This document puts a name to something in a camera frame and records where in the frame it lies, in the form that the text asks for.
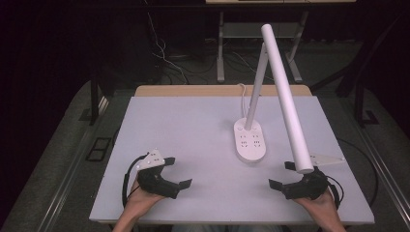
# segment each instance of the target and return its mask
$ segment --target lamp arm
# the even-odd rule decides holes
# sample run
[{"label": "lamp arm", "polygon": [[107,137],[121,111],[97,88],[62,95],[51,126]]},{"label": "lamp arm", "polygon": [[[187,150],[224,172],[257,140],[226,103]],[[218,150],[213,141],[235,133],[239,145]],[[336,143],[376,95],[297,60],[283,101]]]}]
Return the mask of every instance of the lamp arm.
[{"label": "lamp arm", "polygon": [[301,174],[310,173],[314,169],[308,153],[308,145],[302,131],[298,112],[296,111],[295,103],[293,102],[289,82],[278,51],[278,45],[270,24],[262,26],[262,36],[268,52],[269,63],[271,65],[275,85],[277,87],[280,108],[286,125],[296,171]]},{"label": "lamp arm", "polygon": [[266,51],[265,44],[262,44],[262,48],[260,49],[259,62],[257,64],[255,82],[253,84],[252,97],[250,99],[250,104],[249,104],[247,121],[245,122],[245,130],[247,131],[249,131],[252,126],[253,117],[255,115],[257,101],[259,98],[260,90],[262,89],[263,78],[265,76],[267,66],[268,66],[268,53]]}]

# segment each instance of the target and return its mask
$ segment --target table surface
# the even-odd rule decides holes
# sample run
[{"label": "table surface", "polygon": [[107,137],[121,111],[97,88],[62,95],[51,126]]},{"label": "table surface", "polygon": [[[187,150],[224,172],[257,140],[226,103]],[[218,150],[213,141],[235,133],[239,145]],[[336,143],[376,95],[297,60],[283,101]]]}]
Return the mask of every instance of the table surface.
[{"label": "table surface", "polygon": [[[306,86],[291,86],[291,90],[309,151],[344,158],[317,98]],[[255,115],[267,154],[259,163],[246,164],[237,158],[233,135],[233,125],[242,117],[241,86],[139,87],[127,109],[90,219],[116,221],[123,210],[121,188],[129,165],[158,148],[164,157],[176,158],[174,165],[163,170],[163,178],[174,183],[192,179],[192,184],[177,199],[159,202],[140,223],[313,223],[302,207],[269,188],[268,179],[285,184],[302,179],[283,166],[292,160],[292,153],[276,92],[275,86],[263,86]],[[247,102],[250,93],[248,86]],[[346,224],[374,223],[347,162],[320,169],[344,188],[341,220]]]}]

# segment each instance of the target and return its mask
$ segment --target human hand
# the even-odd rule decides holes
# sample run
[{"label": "human hand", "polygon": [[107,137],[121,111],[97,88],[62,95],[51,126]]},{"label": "human hand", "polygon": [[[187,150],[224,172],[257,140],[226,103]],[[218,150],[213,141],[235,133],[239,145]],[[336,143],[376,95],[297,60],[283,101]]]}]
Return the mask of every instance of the human hand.
[{"label": "human hand", "polygon": [[317,199],[309,198],[293,199],[296,203],[302,205],[314,219],[314,221],[326,232],[346,231],[341,224],[340,217],[334,198],[328,189]]},{"label": "human hand", "polygon": [[140,188],[136,177],[130,193],[123,214],[118,218],[113,232],[131,231],[140,217],[144,216],[158,201],[165,198]]}]

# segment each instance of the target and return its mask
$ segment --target white desk lamp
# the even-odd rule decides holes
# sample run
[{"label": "white desk lamp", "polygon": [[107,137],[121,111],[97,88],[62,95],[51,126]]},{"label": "white desk lamp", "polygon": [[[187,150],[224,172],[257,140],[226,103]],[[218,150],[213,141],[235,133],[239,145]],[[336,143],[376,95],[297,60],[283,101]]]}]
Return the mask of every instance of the white desk lamp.
[{"label": "white desk lamp", "polygon": [[301,174],[310,173],[313,171],[313,165],[308,153],[308,146],[302,132],[301,123],[299,122],[295,103],[293,102],[292,93],[290,92],[289,82],[284,71],[271,25],[265,24],[262,26],[262,36],[264,44],[262,44],[259,57],[249,113],[247,118],[238,120],[234,126],[239,158],[244,162],[257,162],[262,160],[266,153],[262,129],[260,125],[253,120],[253,116],[269,60],[278,90],[280,108],[289,136],[296,171]]}]

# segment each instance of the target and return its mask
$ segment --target floor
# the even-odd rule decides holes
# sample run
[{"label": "floor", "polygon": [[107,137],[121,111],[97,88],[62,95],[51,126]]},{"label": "floor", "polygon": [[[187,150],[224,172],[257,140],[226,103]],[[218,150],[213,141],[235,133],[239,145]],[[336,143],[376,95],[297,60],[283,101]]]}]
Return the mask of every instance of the floor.
[{"label": "floor", "polygon": [[[290,45],[288,40],[278,40],[282,53]],[[217,82],[215,40],[205,41],[204,56],[201,58],[192,58],[185,51],[170,49],[167,59],[174,65],[164,63],[158,84],[186,84],[187,80],[189,84],[198,85],[252,84],[260,46],[261,41],[257,39],[225,42],[224,83]],[[311,86],[345,67],[360,47],[361,43],[358,42],[302,42],[295,58],[304,80],[301,84]],[[289,82],[294,83],[287,66],[285,68]],[[266,75],[264,83],[273,84],[269,71]],[[402,216],[406,209],[402,209],[399,199],[403,195],[405,203],[405,196],[410,193],[406,181],[408,170],[403,165],[410,161],[407,156],[410,152],[409,139],[369,91],[366,91],[365,109],[374,113],[379,124],[360,128],[352,117],[354,96],[338,98],[335,94],[337,85],[338,81],[334,81],[313,94],[319,98],[339,145],[364,195],[371,202],[375,216],[375,224],[351,226],[348,231],[408,231],[410,226]],[[101,116],[94,126],[89,126],[87,121],[89,90],[87,83],[73,98],[2,232],[111,231],[110,226],[90,221],[88,217],[109,161],[113,140],[134,90],[118,88],[113,96],[103,98],[100,104]],[[109,141],[103,159],[86,160],[98,138]],[[389,175],[381,173],[380,168],[373,168],[378,160],[386,163]],[[314,225],[289,228],[295,232],[317,230]]]}]

